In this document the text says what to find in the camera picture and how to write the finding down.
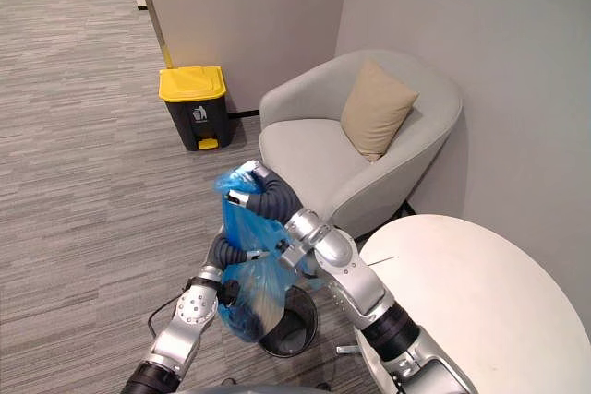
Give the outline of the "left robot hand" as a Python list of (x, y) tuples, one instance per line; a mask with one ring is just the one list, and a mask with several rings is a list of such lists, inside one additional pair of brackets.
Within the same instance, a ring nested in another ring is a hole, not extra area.
[(221, 231), (214, 236), (204, 264), (224, 272), (231, 265), (263, 259), (269, 255), (267, 251), (244, 251), (234, 247), (226, 238), (225, 232)]

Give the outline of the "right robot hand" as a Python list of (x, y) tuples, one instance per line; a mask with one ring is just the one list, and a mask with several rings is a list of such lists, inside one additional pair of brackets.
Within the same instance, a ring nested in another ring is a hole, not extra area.
[(238, 168), (238, 171), (253, 179), (262, 192), (252, 194), (246, 191), (230, 190), (224, 197), (231, 204), (281, 224), (289, 222), (303, 208), (293, 188), (264, 163), (257, 160), (247, 161)]

